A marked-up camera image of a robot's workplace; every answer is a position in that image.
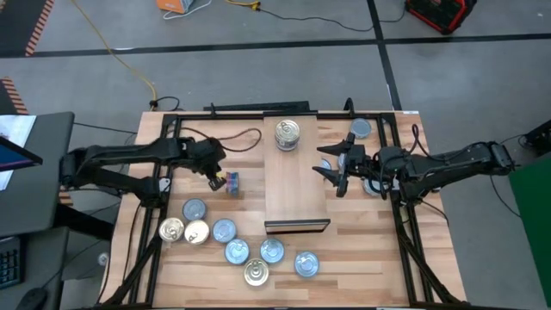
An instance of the yellow cable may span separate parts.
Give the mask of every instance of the yellow cable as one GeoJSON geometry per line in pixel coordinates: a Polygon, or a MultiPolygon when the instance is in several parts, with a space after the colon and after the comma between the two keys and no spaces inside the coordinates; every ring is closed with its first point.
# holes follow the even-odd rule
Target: yellow cable
{"type": "Polygon", "coordinates": [[[103,42],[103,45],[105,46],[105,48],[107,48],[107,51],[111,54],[111,56],[115,57],[115,59],[119,60],[119,62],[121,64],[123,64],[128,70],[130,70],[130,72],[135,75],[136,77],[140,78],[142,81],[144,81],[147,86],[149,86],[149,88],[152,90],[152,96],[153,96],[153,100],[157,100],[157,91],[155,90],[155,87],[153,86],[153,83],[151,83],[147,77],[145,77],[141,72],[139,72],[138,70],[132,68],[130,65],[128,65],[126,62],[122,61],[122,59],[119,58],[119,56],[115,55],[115,53],[113,53],[113,50],[111,50],[111,48],[109,47],[109,45],[107,44],[107,41],[105,41],[105,39],[103,38],[102,34],[100,33],[100,31],[96,28],[96,26],[94,25],[94,23],[90,20],[90,18],[88,17],[88,15],[86,15],[86,13],[84,13],[83,9],[78,5],[77,1],[76,0],[71,0],[71,2],[77,7],[77,9],[80,11],[80,13],[84,16],[84,18],[86,18],[86,21],[88,21],[88,23],[90,24],[90,26],[94,29],[94,31],[96,32],[97,36],[100,37],[100,39],[102,40],[103,42]]]}
{"type": "Polygon", "coordinates": [[[251,8],[252,10],[258,10],[258,8],[260,7],[260,1],[255,1],[255,2],[251,2],[251,3],[241,3],[241,2],[237,2],[237,1],[233,1],[233,0],[226,0],[226,2],[229,3],[229,4],[235,4],[235,5],[248,7],[248,8],[251,8]]]}

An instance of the computer monitor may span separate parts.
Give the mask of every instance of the computer monitor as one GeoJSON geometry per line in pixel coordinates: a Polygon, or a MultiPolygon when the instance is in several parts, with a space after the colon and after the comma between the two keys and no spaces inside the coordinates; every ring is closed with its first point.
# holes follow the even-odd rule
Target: computer monitor
{"type": "Polygon", "coordinates": [[[42,158],[0,137],[0,172],[42,164],[42,158]]]}

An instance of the wooden table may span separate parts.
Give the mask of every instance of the wooden table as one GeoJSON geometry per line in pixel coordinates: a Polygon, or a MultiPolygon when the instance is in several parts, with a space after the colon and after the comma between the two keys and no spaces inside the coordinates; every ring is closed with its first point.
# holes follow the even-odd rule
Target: wooden table
{"type": "MultiPolygon", "coordinates": [[[[199,114],[203,112],[186,112],[199,114]]],[[[139,125],[136,144],[156,139],[160,133],[163,114],[144,113],[139,125]]],[[[412,124],[418,124],[421,141],[426,146],[421,118],[417,114],[396,112],[401,144],[410,148],[413,142],[412,124]]],[[[184,121],[192,127],[214,136],[223,137],[249,127],[263,128],[263,121],[184,121]]],[[[350,121],[319,120],[318,135],[322,146],[336,144],[348,133],[350,121]]],[[[367,139],[356,143],[366,146],[366,153],[380,149],[377,126],[367,139]]],[[[182,136],[193,136],[183,131],[182,136]]],[[[248,133],[238,139],[224,141],[228,147],[249,146],[256,138],[248,133]]],[[[259,245],[266,239],[263,226],[265,209],[263,141],[249,152],[227,152],[220,165],[224,171],[239,173],[241,196],[231,198],[224,190],[212,192],[207,180],[189,170],[177,169],[170,193],[168,216],[182,218],[182,205],[190,198],[201,198],[207,204],[206,221],[212,225],[220,218],[233,219],[238,235],[251,248],[251,257],[260,257],[259,245]]],[[[337,159],[323,155],[336,167],[337,159]]],[[[130,175],[146,177],[152,173],[152,164],[133,164],[130,175]]],[[[336,190],[325,181],[326,205],[331,224],[323,233],[280,235],[285,245],[283,262],[269,267],[269,280],[260,288],[247,285],[243,267],[233,266],[224,258],[224,245],[213,239],[204,245],[186,242],[163,245],[155,291],[155,307],[298,307],[298,306],[406,306],[408,305],[398,241],[393,223],[390,201],[364,193],[359,179],[351,178],[344,198],[335,196],[336,190]],[[297,251],[313,251],[320,261],[320,272],[313,279],[304,280],[294,273],[293,261],[297,251]]],[[[426,201],[442,207],[439,195],[430,195],[426,201]]],[[[127,258],[128,237],[134,211],[138,206],[134,195],[124,197],[112,243],[112,262],[105,301],[121,284],[127,258]]],[[[449,229],[441,215],[419,205],[416,208],[424,253],[450,293],[464,300],[460,273],[455,259],[449,229]]],[[[138,211],[132,232],[131,269],[139,243],[144,209],[138,211]]],[[[412,262],[418,299],[422,300],[422,286],[418,269],[412,262]]],[[[138,301],[145,299],[149,266],[144,268],[140,281],[138,301]]]]}

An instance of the black stand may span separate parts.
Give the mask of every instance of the black stand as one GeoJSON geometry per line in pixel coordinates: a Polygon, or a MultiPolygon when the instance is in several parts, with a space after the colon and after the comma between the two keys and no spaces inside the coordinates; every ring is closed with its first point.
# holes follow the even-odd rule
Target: black stand
{"type": "Polygon", "coordinates": [[[114,230],[113,224],[105,220],[98,220],[63,204],[58,204],[53,226],[66,226],[75,232],[86,233],[107,241],[111,240],[114,230]]]}

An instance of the concrete floor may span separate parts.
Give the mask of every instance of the concrete floor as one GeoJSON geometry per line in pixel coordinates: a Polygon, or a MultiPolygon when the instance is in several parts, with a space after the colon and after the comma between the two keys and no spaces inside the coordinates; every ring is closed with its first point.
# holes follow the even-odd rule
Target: concrete floor
{"type": "MultiPolygon", "coordinates": [[[[382,20],[401,14],[399,0],[375,0],[382,20]]],[[[373,39],[325,22],[279,21],[222,1],[193,15],[164,21],[154,2],[81,0],[84,10],[112,47],[167,47],[289,40],[373,39]]],[[[323,16],[356,28],[371,25],[363,0],[264,0],[284,16],[323,16]]],[[[547,0],[479,2],[454,36],[538,34],[549,31],[547,0]]],[[[382,25],[386,38],[438,37],[406,14],[382,25]]],[[[37,51],[102,48],[69,1],[57,1],[37,51]]],[[[432,152],[476,140],[503,140],[525,133],[551,115],[551,41],[520,40],[387,46],[403,109],[419,110],[432,152]]],[[[211,102],[242,104],[308,100],[313,109],[341,109],[352,97],[357,109],[392,109],[377,46],[144,53],[124,56],[156,85],[160,96],[178,96],[183,108],[211,102]]],[[[77,121],[136,130],[148,108],[149,90],[110,56],[0,59],[31,113],[73,111],[77,121]]],[[[122,144],[127,135],[75,127],[71,147],[122,144]]],[[[521,163],[531,160],[511,141],[521,163]]],[[[506,179],[496,178],[502,196],[515,208],[506,179]]],[[[473,304],[525,309],[547,308],[521,221],[508,213],[487,177],[443,190],[455,252],[468,300],[473,304]]],[[[93,210],[112,200],[98,193],[75,193],[76,208],[93,210]]],[[[102,213],[114,220],[116,208],[102,213]]],[[[68,252],[89,242],[72,235],[68,252]]],[[[89,252],[65,271],[71,278],[90,270],[108,245],[89,252]]],[[[102,268],[65,283],[63,309],[91,306],[102,268]]]]}

